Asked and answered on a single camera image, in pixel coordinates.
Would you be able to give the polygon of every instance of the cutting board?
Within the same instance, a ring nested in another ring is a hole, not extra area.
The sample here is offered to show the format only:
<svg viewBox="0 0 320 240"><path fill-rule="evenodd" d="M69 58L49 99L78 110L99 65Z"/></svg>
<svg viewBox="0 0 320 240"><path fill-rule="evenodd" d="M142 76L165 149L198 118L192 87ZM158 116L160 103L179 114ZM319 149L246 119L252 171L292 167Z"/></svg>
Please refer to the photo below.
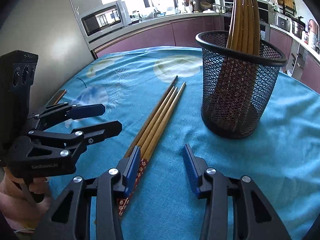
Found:
<svg viewBox="0 0 320 240"><path fill-rule="evenodd" d="M284 0L284 5L289 6L293 9L293 0Z"/></svg>

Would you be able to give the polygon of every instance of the stainless steel pot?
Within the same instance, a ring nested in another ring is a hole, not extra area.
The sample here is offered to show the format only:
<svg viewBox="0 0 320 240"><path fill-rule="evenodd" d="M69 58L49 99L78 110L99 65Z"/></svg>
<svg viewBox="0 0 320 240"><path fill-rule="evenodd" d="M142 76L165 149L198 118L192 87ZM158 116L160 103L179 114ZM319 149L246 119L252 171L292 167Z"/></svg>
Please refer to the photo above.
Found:
<svg viewBox="0 0 320 240"><path fill-rule="evenodd" d="M292 33L297 36L299 39L302 39L302 32L304 31L304 27L297 23L292 21Z"/></svg>

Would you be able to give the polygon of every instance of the kitchen counter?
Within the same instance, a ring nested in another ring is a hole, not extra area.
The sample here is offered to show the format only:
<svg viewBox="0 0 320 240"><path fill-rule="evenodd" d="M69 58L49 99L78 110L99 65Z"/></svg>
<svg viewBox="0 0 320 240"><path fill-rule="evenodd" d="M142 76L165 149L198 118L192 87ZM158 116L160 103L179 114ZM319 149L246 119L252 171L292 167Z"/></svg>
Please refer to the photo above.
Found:
<svg viewBox="0 0 320 240"><path fill-rule="evenodd" d="M100 37L99 39L96 39L88 44L89 49L93 50L101 45L108 43L109 41L112 41L118 37L121 37L125 34L135 32L139 29L146 29L148 27L151 27L153 25L161 25L165 24L166 22L174 21L174 20L184 20L187 18L196 18L196 17L205 17L205 16L224 16L224 14L219 14L214 11L212 13L181 13L181 14L174 14L174 15L168 15L168 16L162 16L159 18L153 18L150 20L145 20L136 24L132 24L129 26L126 26L120 30L116 30L112 33L108 33L103 37Z"/></svg>
<svg viewBox="0 0 320 240"><path fill-rule="evenodd" d="M161 26L168 24L169 22L172 21L179 21L179 20L186 20L188 18L197 18L197 17L208 17L208 16L226 16L230 17L230 14L219 14L216 12L211 12L211 13L182 13L182 14L174 14L174 15L169 15L169 16L163 16L159 18L153 18L149 20L145 20L136 24L132 24L129 26L126 26L122 29L116 30L114 32L108 33L105 36L100 37L99 39L96 39L88 44L90 50L95 50L99 47L101 47L103 44L110 43L113 40L118 40L118 38L123 37L125 35L128 35L130 33L137 33L139 30L144 31L148 30L150 28L153 28L155 25L156 26ZM293 33L285 31L279 27L276 27L274 25L270 25L270 28L273 28L277 31L280 31L297 41L301 46L303 46L313 57L316 61L320 62L320 55L316 53L314 49L312 49L308 44L304 43L301 39L296 37Z"/></svg>
<svg viewBox="0 0 320 240"><path fill-rule="evenodd" d="M270 28L273 28L277 31L280 31L288 36L290 36L291 38L293 38L296 42L298 42L302 47L304 47L313 57L316 61L318 61L320 63L320 55L318 53L316 53L316 51L311 48L308 44L306 44L304 41L302 41L301 39L299 39L297 36L295 36L293 33L291 32L287 32L277 26L271 25L270 24Z"/></svg>

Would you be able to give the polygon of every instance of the microwave oven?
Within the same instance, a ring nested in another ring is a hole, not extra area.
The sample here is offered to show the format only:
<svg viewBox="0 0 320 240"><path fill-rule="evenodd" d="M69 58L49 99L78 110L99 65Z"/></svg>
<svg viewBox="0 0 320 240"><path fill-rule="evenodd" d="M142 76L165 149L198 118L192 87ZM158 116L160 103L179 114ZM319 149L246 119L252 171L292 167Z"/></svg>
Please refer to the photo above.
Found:
<svg viewBox="0 0 320 240"><path fill-rule="evenodd" d="M77 16L87 43L131 23L127 6L121 0L104 4L92 11Z"/></svg>

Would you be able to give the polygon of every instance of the blue gripper pad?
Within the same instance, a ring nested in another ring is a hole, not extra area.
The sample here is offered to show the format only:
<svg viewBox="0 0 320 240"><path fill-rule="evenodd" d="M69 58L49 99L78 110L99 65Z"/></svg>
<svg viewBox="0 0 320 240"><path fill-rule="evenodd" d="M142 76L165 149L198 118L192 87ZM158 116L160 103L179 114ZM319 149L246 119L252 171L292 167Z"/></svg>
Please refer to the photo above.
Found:
<svg viewBox="0 0 320 240"><path fill-rule="evenodd" d="M89 105L89 106L75 106L68 112L68 117L72 120L83 119L88 117L103 115L106 108L103 104Z"/></svg>
<svg viewBox="0 0 320 240"><path fill-rule="evenodd" d="M135 146L123 172L122 184L125 186L124 198L129 197L133 190L134 183L140 166L140 147Z"/></svg>
<svg viewBox="0 0 320 240"><path fill-rule="evenodd" d="M203 174L208 168L204 159L195 157L189 144L186 144L183 149L183 162L189 178L191 190L196 194L197 198L208 198L212 184L207 181Z"/></svg>

